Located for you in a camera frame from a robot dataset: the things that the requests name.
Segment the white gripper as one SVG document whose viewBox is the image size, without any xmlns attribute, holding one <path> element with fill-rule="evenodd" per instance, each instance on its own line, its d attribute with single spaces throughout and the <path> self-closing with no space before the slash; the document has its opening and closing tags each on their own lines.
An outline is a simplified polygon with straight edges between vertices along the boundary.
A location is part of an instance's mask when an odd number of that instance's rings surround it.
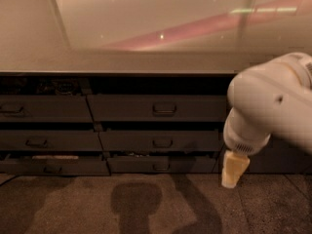
<svg viewBox="0 0 312 234">
<path fill-rule="evenodd" d="M 223 157 L 223 187 L 232 189 L 237 185 L 250 164 L 248 156 L 255 155 L 265 147 L 270 137 L 269 133 L 258 128 L 237 109 L 230 110 L 223 129 L 224 142 L 231 150 L 226 150 Z"/>
</svg>

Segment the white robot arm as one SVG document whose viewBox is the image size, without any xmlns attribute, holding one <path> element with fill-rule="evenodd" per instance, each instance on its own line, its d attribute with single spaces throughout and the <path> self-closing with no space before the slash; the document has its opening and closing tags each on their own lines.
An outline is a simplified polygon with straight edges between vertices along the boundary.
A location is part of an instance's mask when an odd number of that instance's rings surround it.
<svg viewBox="0 0 312 234">
<path fill-rule="evenodd" d="M 312 57 L 289 53 L 247 68 L 230 82 L 221 185 L 234 188 L 272 136 L 312 153 Z"/>
</svg>

